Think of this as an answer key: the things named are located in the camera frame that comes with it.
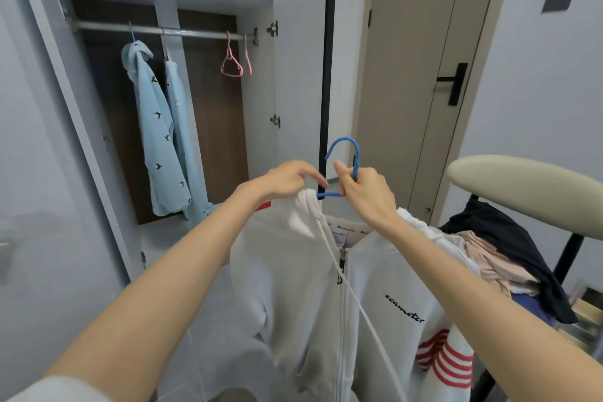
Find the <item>pile of clothes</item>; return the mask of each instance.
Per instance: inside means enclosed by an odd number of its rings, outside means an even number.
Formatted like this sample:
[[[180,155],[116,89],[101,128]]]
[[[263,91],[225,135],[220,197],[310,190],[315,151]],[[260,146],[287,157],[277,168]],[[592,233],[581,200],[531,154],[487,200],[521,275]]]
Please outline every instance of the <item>pile of clothes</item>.
[[[578,319],[524,228],[486,202],[469,199],[441,231],[474,261],[484,280],[548,324]]]

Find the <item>light blue garment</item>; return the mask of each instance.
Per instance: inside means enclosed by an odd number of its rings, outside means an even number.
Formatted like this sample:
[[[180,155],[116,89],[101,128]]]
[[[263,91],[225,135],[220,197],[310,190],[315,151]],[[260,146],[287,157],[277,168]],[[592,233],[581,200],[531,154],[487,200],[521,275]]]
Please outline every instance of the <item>light blue garment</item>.
[[[176,133],[176,152],[182,171],[188,181],[191,190],[192,202],[188,209],[188,215],[192,226],[207,217],[214,207],[207,199],[205,177],[203,175],[203,164],[195,161],[195,151],[192,147],[191,135],[189,133],[185,89],[178,76],[178,65],[173,61],[165,63],[166,83],[168,99],[174,118],[174,132]]]
[[[136,94],[153,212],[155,215],[165,216],[185,209],[192,199],[172,141],[174,122],[170,107],[155,74],[147,64],[147,60],[152,57],[149,48],[139,40],[121,50],[121,61],[134,84]]]

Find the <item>zipper pull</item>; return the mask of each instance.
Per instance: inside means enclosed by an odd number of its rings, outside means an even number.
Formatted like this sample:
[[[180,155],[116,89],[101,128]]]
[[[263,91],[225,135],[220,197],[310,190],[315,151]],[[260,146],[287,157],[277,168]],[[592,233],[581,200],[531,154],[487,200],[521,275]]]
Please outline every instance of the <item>zipper pull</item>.
[[[340,269],[342,272],[345,269],[345,254],[346,254],[345,248],[341,248],[340,249]],[[337,284],[342,284],[342,283],[343,283],[343,278],[341,277],[341,275],[339,273],[337,273]]]

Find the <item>hand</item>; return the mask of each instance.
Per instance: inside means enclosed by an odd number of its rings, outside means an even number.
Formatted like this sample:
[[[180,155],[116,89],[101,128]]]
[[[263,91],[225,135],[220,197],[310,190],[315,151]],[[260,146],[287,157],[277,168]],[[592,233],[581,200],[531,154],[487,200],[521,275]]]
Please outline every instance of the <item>hand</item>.
[[[340,179],[340,192],[347,196],[352,207],[373,229],[381,232],[382,228],[396,213],[396,199],[389,190],[383,175],[372,167],[358,169],[358,182],[351,178],[351,171],[343,162],[335,161],[335,171]]]
[[[318,170],[305,161],[287,161],[276,169],[271,169],[263,177],[256,178],[262,193],[262,201],[284,199],[297,194],[304,187],[306,175],[314,178],[319,185],[327,188],[328,182]]]

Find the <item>pink hanger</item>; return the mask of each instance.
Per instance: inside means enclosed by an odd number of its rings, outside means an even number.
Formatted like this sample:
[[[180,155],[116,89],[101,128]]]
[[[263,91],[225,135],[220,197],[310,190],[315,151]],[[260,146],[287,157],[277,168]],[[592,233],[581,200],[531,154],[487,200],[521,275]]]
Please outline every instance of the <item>pink hanger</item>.
[[[222,66],[220,67],[220,71],[222,72],[222,75],[240,78],[243,76],[245,71],[243,70],[243,66],[239,63],[239,61],[237,61],[236,58],[232,55],[232,50],[230,49],[230,32],[226,31],[226,35],[228,37],[228,46],[226,47],[226,57],[224,58],[224,62],[222,63]],[[238,75],[231,75],[230,73],[226,73],[224,71],[224,65],[226,64],[226,61],[229,61],[229,60],[235,62],[236,67],[239,69]]]
[[[247,54],[247,34],[243,34],[243,38],[245,39],[245,60],[247,61],[247,67],[249,68],[249,76],[253,75],[252,72],[252,62],[249,60],[249,55]]]

